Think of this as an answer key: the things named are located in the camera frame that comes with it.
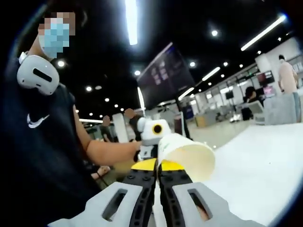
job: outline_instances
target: black ceiling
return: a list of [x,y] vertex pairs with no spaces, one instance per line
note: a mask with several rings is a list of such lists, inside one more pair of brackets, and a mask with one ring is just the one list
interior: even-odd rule
[[[64,56],[67,67],[59,69],[61,82],[76,97],[80,118],[99,119],[99,115],[118,113],[120,108],[139,108],[135,70],[144,67],[169,42],[173,42],[191,69],[196,83],[220,66],[219,73],[198,89],[209,88],[254,63],[257,51],[267,52],[291,35],[290,23],[275,28],[259,42],[242,52],[241,47],[273,23],[281,11],[262,0],[137,0],[138,44],[128,41],[124,0],[91,0],[83,3],[88,14],[86,27],[75,37],[76,48]],[[37,34],[36,27],[24,40],[27,50]],[[219,32],[212,37],[211,31]],[[101,85],[101,90],[86,92],[85,86]]]

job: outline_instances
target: face mask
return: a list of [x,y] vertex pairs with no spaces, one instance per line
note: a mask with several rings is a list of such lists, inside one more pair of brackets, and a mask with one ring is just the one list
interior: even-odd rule
[[45,29],[44,35],[39,35],[41,49],[47,57],[57,58],[58,53],[63,53],[64,47],[70,46],[69,26],[63,23],[63,18],[52,18],[50,29]]

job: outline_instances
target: paper cup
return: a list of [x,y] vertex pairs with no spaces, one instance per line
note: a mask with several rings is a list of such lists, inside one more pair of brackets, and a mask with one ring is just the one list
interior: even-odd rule
[[215,165],[214,153],[209,146],[177,133],[164,136],[160,140],[158,167],[163,160],[182,165],[193,182],[208,180]]

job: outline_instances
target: nike logo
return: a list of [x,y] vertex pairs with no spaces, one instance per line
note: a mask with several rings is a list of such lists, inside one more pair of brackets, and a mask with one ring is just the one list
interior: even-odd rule
[[46,117],[40,118],[37,122],[32,122],[30,120],[29,114],[27,115],[27,123],[29,128],[34,129],[36,127],[38,127],[46,118],[48,118],[49,115],[47,115]]

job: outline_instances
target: monitor screen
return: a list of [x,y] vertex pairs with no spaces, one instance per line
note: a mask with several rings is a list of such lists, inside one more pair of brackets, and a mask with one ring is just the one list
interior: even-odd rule
[[232,91],[226,92],[225,96],[226,96],[226,99],[231,99],[231,98],[233,98],[233,92]]
[[267,84],[275,82],[274,75],[271,71],[260,73],[259,75],[257,75],[257,77],[261,87],[265,87]]
[[147,109],[175,99],[195,85],[187,65],[172,43],[158,54],[137,81]]

